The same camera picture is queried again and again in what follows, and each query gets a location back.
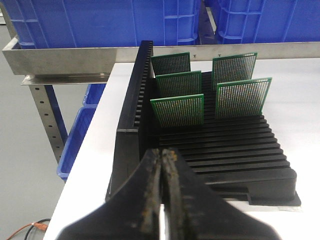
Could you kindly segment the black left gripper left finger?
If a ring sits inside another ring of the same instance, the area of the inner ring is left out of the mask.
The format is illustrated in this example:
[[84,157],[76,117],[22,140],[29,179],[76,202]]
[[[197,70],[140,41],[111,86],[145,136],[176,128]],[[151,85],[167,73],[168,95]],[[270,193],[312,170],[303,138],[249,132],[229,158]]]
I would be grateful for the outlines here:
[[65,227],[59,240],[157,240],[161,154],[148,149],[125,184],[101,207]]

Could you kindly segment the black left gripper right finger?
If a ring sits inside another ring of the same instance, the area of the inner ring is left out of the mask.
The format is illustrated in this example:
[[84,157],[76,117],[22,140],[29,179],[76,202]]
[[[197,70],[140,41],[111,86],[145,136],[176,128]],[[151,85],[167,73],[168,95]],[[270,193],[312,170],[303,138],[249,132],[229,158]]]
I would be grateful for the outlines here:
[[169,240],[278,240],[269,225],[227,203],[198,177],[177,149],[161,153]]

